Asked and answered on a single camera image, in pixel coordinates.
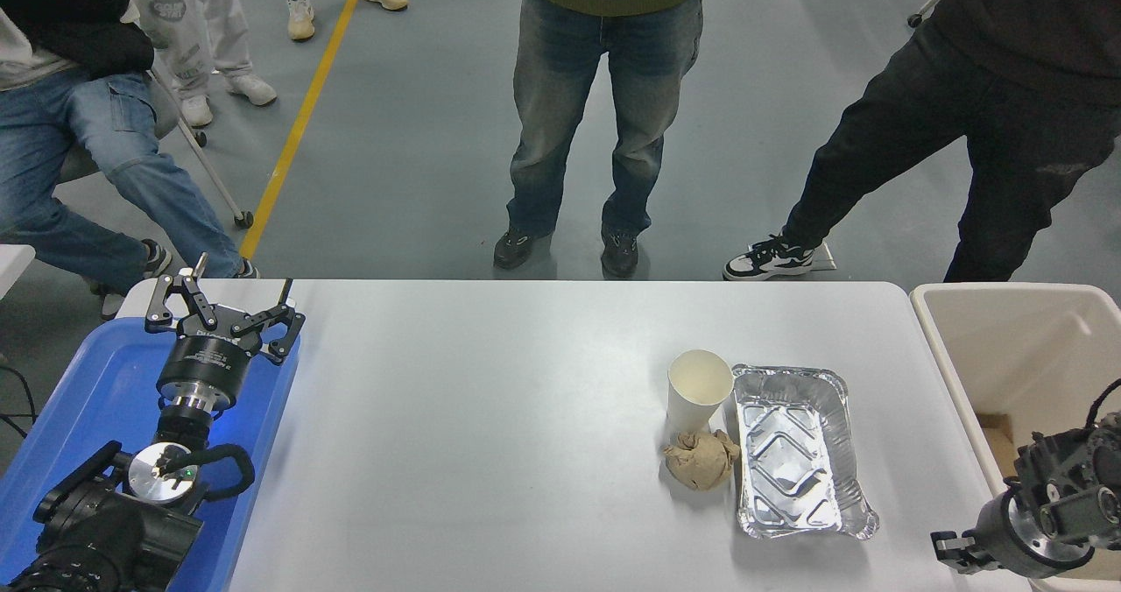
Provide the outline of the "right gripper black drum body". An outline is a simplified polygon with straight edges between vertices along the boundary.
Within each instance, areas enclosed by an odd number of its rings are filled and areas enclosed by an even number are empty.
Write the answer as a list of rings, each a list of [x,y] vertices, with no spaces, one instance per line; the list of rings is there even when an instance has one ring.
[[[1010,491],[994,497],[981,509],[972,537],[978,548],[986,552],[1001,568],[1028,579],[1051,575],[1051,565],[1045,554],[1048,538],[1034,522],[1032,515],[1019,508]]]

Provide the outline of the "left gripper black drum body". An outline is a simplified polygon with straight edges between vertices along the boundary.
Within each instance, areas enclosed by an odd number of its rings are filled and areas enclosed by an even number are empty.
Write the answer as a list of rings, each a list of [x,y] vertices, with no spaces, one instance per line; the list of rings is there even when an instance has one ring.
[[[200,315],[177,321],[175,341],[157,389],[164,398],[187,395],[193,383],[211,387],[219,398],[237,398],[245,380],[250,361],[263,341],[258,332],[232,335],[232,326],[245,324],[243,309],[214,309],[216,329],[207,329]]]

